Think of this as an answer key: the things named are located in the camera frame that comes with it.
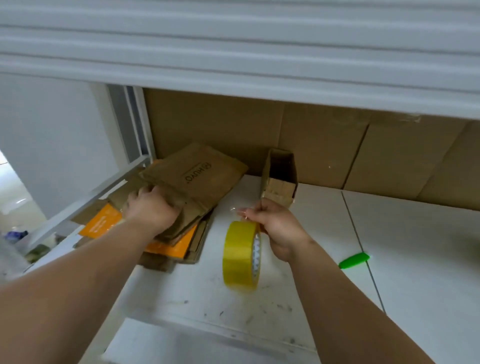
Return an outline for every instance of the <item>cardboard panel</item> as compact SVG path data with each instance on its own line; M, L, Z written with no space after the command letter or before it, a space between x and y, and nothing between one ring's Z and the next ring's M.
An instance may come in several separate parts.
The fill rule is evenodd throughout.
M480 121L468 123L418 200L480 210Z
M342 188L375 111L288 103L278 147L295 155L298 182Z
M200 142L260 176L268 149L277 146L283 102L147 88L144 95L159 158Z
M437 116L404 121L401 114L381 113L367 130L345 189L415 199L465 124Z

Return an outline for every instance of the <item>green object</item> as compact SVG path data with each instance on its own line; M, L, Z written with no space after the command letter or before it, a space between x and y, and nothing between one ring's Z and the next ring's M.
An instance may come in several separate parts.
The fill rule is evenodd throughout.
M370 256L367 253L361 252L355 255L352 255L350 258L345 259L340 262L338 265L340 269L347 269L354 266L357 266L360 263L366 262L370 259Z

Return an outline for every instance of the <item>white wall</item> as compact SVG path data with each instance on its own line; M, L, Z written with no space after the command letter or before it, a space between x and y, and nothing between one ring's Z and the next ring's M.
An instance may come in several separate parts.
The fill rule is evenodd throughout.
M0 150L47 218L127 164L104 84L0 74Z

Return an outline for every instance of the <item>white table surface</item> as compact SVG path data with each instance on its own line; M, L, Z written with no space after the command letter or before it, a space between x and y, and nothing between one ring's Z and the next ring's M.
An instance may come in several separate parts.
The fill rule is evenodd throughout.
M137 267L122 291L126 315L242 348L293 353L296 359L318 362L289 266L273 256L266 239L258 289L240 293L223 283L224 239L237 219L230 209L252 206L259 194L260 178L245 176L219 203L199 263L177 265L171 274ZM360 251L339 190L301 184L291 210L334 260ZM346 274L380 305L366 265Z
M437 364L480 357L480 212L344 191L386 313Z

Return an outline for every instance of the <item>left hand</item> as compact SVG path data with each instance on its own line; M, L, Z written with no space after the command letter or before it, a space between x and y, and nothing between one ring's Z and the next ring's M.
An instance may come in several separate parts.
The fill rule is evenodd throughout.
M146 229L154 236L163 233L177 219L180 209L170 206L163 197L160 186L142 187L131 192L122 209L123 217Z

